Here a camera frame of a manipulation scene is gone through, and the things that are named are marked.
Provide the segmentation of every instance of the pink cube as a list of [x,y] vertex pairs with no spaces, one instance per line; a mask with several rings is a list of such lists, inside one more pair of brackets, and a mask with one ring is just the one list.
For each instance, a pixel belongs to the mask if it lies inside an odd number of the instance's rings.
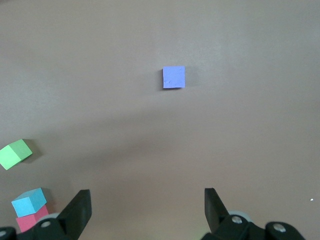
[[48,214],[49,213],[48,213],[47,207],[46,207],[46,205],[44,205],[43,207],[41,207],[39,209],[39,211],[37,211],[34,214],[22,216],[22,217],[17,217],[16,222],[18,223],[20,230],[23,233],[23,232],[29,230],[30,228],[32,228],[40,218],[42,218]]

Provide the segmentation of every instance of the foam block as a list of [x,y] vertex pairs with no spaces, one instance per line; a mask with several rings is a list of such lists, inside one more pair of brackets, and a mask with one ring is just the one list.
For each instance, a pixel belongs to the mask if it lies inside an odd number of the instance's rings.
[[12,205],[18,218],[35,214],[42,208],[47,200],[41,188],[26,191],[13,200]]
[[185,66],[163,67],[164,89],[184,88],[185,86]]
[[16,218],[16,222],[18,223],[19,228],[23,233],[32,228],[39,219],[43,218],[44,216],[47,216],[48,214],[49,213],[47,207],[46,205],[44,205],[39,209],[39,211],[37,211],[34,214]]
[[32,154],[23,139],[15,141],[0,150],[0,164],[5,170],[25,160]]

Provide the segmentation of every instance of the blue cube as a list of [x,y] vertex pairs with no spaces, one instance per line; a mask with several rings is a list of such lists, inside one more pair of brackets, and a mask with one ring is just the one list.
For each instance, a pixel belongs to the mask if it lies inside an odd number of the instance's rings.
[[42,208],[47,200],[41,188],[26,191],[13,200],[12,205],[18,218],[35,214]]
[[176,89],[184,88],[185,66],[165,66],[163,67],[163,88]]

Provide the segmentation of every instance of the green cube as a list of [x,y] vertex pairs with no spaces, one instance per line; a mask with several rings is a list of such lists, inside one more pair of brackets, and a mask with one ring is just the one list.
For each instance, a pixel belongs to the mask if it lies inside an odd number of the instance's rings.
[[0,150],[0,164],[5,170],[8,170],[17,163],[25,160],[31,154],[32,151],[27,146],[25,141],[20,139]]

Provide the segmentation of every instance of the purple cube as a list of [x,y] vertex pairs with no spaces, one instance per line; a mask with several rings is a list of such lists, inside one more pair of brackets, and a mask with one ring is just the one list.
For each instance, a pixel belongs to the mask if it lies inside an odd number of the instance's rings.
[[177,89],[184,88],[185,66],[165,66],[163,67],[163,88]]

